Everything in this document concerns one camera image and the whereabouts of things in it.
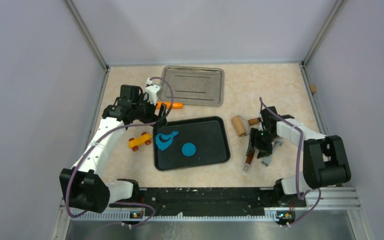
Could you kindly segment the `metal scraper wooden handle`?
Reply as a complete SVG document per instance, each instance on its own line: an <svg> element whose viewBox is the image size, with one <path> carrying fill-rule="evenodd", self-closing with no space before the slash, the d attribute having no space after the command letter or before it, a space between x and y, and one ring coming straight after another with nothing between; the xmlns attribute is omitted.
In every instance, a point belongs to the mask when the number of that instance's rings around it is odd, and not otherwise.
<svg viewBox="0 0 384 240"><path fill-rule="evenodd" d="M245 172L247 172L249 167L251 166L251 163L253 161L254 155L255 155L255 150L254 149L247 150L247 152L246 152L246 159L245 159L245 163L244 163L244 167L243 167L243 170Z"/></svg>

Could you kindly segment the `wooden rolling pin roller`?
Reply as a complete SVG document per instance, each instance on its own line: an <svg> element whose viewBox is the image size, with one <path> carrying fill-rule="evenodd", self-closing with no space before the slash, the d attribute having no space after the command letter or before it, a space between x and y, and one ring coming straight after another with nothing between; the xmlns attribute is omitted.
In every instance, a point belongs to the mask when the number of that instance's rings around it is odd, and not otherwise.
<svg viewBox="0 0 384 240"><path fill-rule="evenodd" d="M259 118L252 118L246 120L240 115L236 115L231 118L231 124L238 137L244 137L251 133L252 126L255 126L260 123Z"/></svg>

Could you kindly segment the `blue dough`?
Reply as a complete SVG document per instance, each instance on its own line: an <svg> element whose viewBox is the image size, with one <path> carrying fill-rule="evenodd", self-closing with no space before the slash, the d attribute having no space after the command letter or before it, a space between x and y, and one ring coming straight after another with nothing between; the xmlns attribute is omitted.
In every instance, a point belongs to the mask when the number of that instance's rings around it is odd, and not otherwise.
<svg viewBox="0 0 384 240"><path fill-rule="evenodd" d="M173 143L174 138L179 134L178 131L172 131L170 134L158 133L155 136L155 144L160 151L165 151Z"/></svg>

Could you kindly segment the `black baking tray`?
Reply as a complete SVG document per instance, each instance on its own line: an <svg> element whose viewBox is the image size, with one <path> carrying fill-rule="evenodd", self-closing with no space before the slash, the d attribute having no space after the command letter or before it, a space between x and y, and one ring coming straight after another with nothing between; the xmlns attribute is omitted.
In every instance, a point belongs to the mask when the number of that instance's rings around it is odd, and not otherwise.
<svg viewBox="0 0 384 240"><path fill-rule="evenodd" d="M179 132L173 143L166 150L159 150L155 136L168 135L173 131ZM161 128L153 129L152 137L154 166L159 171L221 164L231 157L224 121L219 116L170 121ZM196 146L193 156L182 154L185 143Z"/></svg>

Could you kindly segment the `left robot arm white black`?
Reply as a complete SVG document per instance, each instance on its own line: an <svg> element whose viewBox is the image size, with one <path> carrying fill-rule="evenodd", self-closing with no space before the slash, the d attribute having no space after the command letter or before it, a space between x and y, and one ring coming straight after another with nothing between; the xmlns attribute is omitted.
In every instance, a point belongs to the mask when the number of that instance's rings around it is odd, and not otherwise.
<svg viewBox="0 0 384 240"><path fill-rule="evenodd" d="M101 175L119 138L128 128L156 126L165 123L166 108L155 113L161 86L147 81L146 87L122 85L114 104L102 113L98 129L85 152L71 168L59 174L66 209L80 209L101 213L109 204L122 200L134 207L140 202L140 193L133 180L122 179L105 183Z"/></svg>

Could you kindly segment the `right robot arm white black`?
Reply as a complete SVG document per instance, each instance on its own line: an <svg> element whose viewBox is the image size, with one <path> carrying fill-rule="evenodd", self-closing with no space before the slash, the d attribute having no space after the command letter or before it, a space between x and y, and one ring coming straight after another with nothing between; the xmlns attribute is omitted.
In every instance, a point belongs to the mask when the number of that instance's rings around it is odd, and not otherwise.
<svg viewBox="0 0 384 240"><path fill-rule="evenodd" d="M259 116L248 120L251 127L246 156L268 158L280 140L297 147L295 175L278 179L273 186L273 200L287 206L294 197L302 200L307 192L340 185L351 180L351 168L344 142L338 135L311 130L286 114L279 115L274 106L261 109Z"/></svg>

